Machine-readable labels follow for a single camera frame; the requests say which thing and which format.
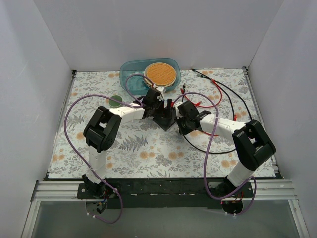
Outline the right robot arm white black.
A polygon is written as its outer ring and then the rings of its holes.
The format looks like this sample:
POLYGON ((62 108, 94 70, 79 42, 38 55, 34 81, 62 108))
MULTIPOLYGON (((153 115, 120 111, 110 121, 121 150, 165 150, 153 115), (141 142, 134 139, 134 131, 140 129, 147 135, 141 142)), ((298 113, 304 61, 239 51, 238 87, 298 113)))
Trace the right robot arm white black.
POLYGON ((276 153, 272 140, 257 120, 239 122, 221 118, 218 113, 199 112, 189 101, 175 103, 173 106, 180 134, 187 135, 198 130, 210 133, 210 140, 218 135, 235 146, 239 161, 215 188, 210 189, 208 186, 207 162, 204 162, 204 186, 212 199, 222 200, 237 196, 242 187, 253 178, 254 171, 276 153))

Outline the black network switch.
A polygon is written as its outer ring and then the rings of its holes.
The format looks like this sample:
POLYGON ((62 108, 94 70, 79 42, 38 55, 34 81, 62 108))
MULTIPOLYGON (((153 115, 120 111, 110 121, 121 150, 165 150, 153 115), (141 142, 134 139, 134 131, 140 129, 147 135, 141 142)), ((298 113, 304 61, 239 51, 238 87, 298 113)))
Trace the black network switch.
POLYGON ((163 109, 161 112, 155 113, 153 116, 153 121, 161 127, 164 131, 169 130, 175 124, 176 112, 173 108, 172 116, 166 116, 166 109, 163 109))

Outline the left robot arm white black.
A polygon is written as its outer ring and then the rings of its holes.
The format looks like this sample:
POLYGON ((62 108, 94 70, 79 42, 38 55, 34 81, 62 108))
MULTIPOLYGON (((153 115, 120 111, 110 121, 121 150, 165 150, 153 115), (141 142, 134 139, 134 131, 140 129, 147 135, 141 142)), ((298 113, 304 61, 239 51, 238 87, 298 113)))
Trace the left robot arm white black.
POLYGON ((115 142, 122 124, 152 117, 159 127, 167 131, 175 123, 176 112, 172 100, 168 99, 167 106, 164 106, 164 93, 165 88, 162 86, 150 88, 145 96, 126 106, 114 109, 100 106, 96 109, 83 133, 92 168, 87 175, 82 175, 86 191, 94 198, 101 198, 105 194, 105 184, 101 180, 106 178, 106 151, 115 142))

